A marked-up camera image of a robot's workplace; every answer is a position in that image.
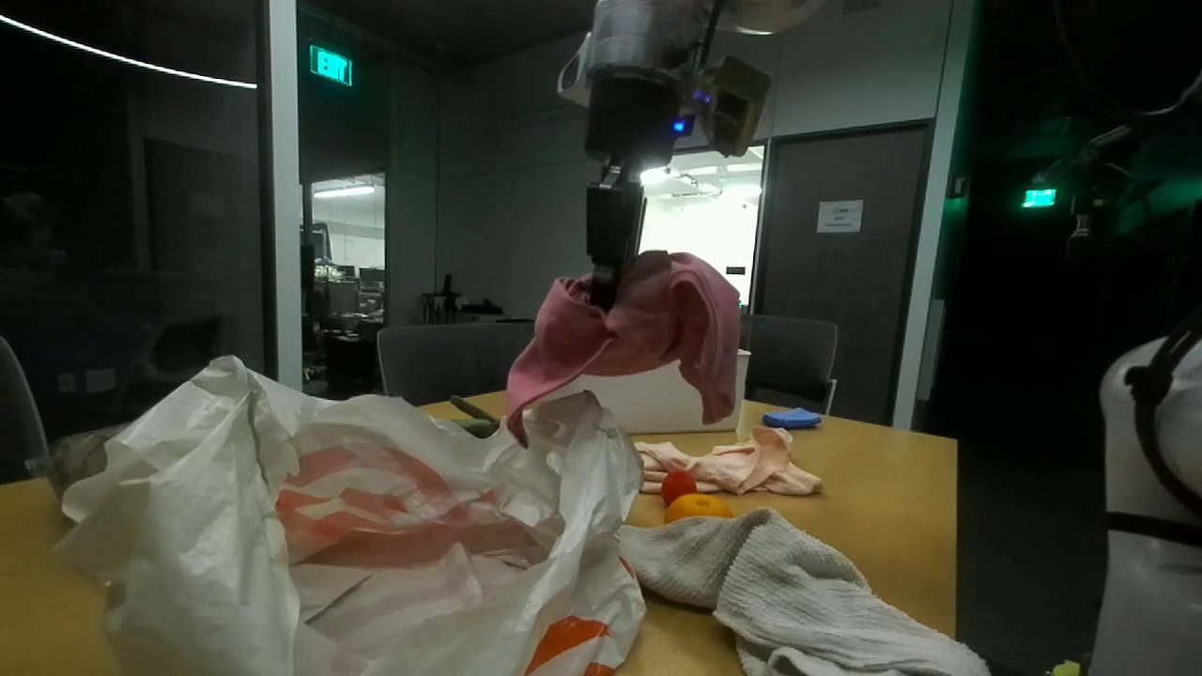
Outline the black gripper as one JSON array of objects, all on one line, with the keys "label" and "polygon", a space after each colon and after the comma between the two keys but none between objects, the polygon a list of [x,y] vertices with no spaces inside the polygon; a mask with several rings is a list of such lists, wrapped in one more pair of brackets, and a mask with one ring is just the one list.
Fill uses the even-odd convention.
[{"label": "black gripper", "polygon": [[606,66],[591,81],[587,152],[608,160],[587,189],[587,256],[594,262],[591,301],[613,306],[642,235],[647,195],[636,160],[671,152],[681,91],[638,66]]}]

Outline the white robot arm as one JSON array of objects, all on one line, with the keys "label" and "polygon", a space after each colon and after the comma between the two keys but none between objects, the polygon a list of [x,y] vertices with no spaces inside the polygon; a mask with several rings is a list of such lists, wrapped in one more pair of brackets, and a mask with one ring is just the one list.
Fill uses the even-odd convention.
[{"label": "white robot arm", "polygon": [[702,132],[731,156],[756,138],[769,73],[741,57],[708,58],[721,28],[772,38],[816,15],[824,0],[596,0],[577,50],[556,73],[556,92],[587,108],[591,301],[617,302],[636,266],[647,191],[642,172],[668,164],[681,138]]}]

